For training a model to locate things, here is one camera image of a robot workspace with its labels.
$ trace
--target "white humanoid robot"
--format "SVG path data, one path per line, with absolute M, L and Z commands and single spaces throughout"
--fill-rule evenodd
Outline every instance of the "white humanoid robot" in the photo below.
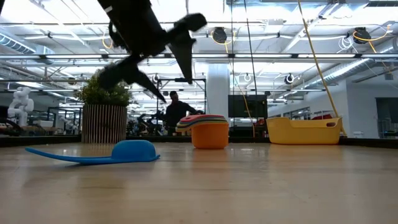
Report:
M 26 126 L 27 113 L 32 112 L 34 108 L 34 102 L 29 98 L 29 93 L 29 87 L 19 87 L 14 92 L 14 99 L 8 107 L 8 117 L 16 121 L 16 115 L 18 115 L 18 125 L 20 127 Z
M 72 130 L 73 133 L 78 129 L 77 121 L 75 121 L 75 124 L 73 124 L 72 121 L 66 119 L 66 117 L 64 117 L 64 116 L 61 116 L 61 117 L 60 117 L 60 120 L 63 121 L 63 122 L 65 122 L 66 127 L 67 127 L 67 128 L 70 128 L 70 129 Z

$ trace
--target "white column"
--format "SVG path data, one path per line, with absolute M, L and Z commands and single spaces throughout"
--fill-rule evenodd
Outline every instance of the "white column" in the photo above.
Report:
M 209 64 L 206 83 L 206 114 L 223 115 L 228 121 L 228 64 Z

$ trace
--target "wooden table surface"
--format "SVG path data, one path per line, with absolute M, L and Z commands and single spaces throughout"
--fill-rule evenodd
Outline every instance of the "wooden table surface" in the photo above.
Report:
M 151 163 L 79 166 L 0 148 L 0 223 L 398 223 L 398 150 L 155 144 Z M 111 145 L 36 146 L 107 156 Z

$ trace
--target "yellow cable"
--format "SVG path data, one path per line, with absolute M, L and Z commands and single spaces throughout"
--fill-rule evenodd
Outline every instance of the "yellow cable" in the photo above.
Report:
M 110 45 L 110 46 L 107 46 L 107 45 L 105 44 L 105 32 L 104 32 L 104 34 L 102 35 L 102 45 L 104 45 L 104 47 L 107 48 L 107 49 L 111 49 L 111 48 L 113 47 L 113 41 L 112 41 L 112 39 L 111 39 L 111 45 Z
M 368 43 L 369 43 L 369 45 L 371 46 L 373 52 L 374 52 L 375 54 L 377 54 L 377 51 L 376 51 L 376 49 L 374 48 L 372 42 L 369 41 Z M 386 69 L 388 70 L 388 73 L 390 73 L 392 76 L 395 76 L 394 74 L 392 74 L 390 68 L 389 68 L 383 61 L 381 61 L 381 63 L 384 65 L 384 68 L 386 68 Z
M 223 44 L 223 45 L 225 45 L 225 51 L 226 51 L 226 53 L 228 54 L 228 47 L 227 47 L 227 45 L 226 45 L 226 44 Z M 235 74 L 232 74 L 232 76 L 234 77 L 235 82 L 238 83 L 238 81 L 236 80 Z M 255 138 L 255 137 L 256 137 L 256 132 L 255 132 L 255 130 L 254 130 L 253 119 L 251 118 L 251 115 L 250 115 L 248 102 L 246 101 L 246 97 L 244 96 L 244 93 L 243 93 L 241 87 L 239 86 L 239 84 L 238 84 L 238 88 L 239 88 L 239 91 L 242 93 L 243 101 L 244 101 L 244 104 L 245 104 L 246 109 L 247 109 L 247 111 L 248 111 L 248 115 L 249 115 L 250 122 L 251 122 L 251 127 L 252 127 L 252 129 L 253 129 L 253 137 Z
M 315 60 L 315 65 L 317 65 L 319 76 L 321 76 L 321 80 L 322 80 L 323 86 L 325 87 L 325 90 L 328 93 L 328 97 L 329 97 L 329 100 L 330 100 L 331 107 L 333 108 L 333 111 L 335 112 L 336 116 L 339 117 L 337 109 L 336 109 L 336 106 L 335 106 L 335 102 L 333 102 L 333 98 L 331 97 L 329 88 L 326 85 L 326 81 L 325 81 L 325 79 L 323 77 L 321 68 L 319 67 L 317 56 L 315 55 L 315 51 L 313 49 L 310 33 L 308 32 L 307 23 L 305 22 L 304 15 L 303 15 L 303 10 L 301 8 L 301 2 L 300 2 L 300 0 L 297 0 L 297 2 L 298 2 L 298 8 L 300 9 L 300 13 L 301 13 L 301 16 L 302 16 L 302 19 L 303 19 L 305 33 L 307 34 L 308 42 L 310 43 L 311 51 L 312 51 L 312 54 L 313 54 L 313 59 Z M 344 127 L 341 127 L 341 131 L 343 132 L 344 136 L 347 136 L 346 131 L 344 130 Z
M 378 38 L 376 38 L 376 39 L 364 39 L 364 38 L 357 37 L 357 36 L 355 36 L 355 34 L 357 33 L 356 31 L 353 33 L 353 36 L 354 36 L 355 38 L 357 38 L 358 40 L 362 40 L 362 41 L 375 41 L 375 40 L 380 40 L 380 39 L 382 39 L 382 38 L 385 38 L 385 36 L 388 34 L 388 30 L 389 30 L 389 29 L 390 29 L 390 26 L 387 26 L 387 31 L 386 31 L 386 33 L 385 33 L 383 36 L 378 37 Z

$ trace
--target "blue dustpan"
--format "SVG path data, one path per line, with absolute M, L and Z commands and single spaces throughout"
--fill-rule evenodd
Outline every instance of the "blue dustpan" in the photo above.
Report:
M 106 157 L 73 157 L 61 156 L 42 152 L 32 148 L 26 151 L 61 161 L 78 162 L 86 165 L 115 164 L 123 162 L 151 162 L 160 157 L 156 154 L 155 146 L 146 140 L 126 140 L 117 143 L 112 150 L 111 156 Z

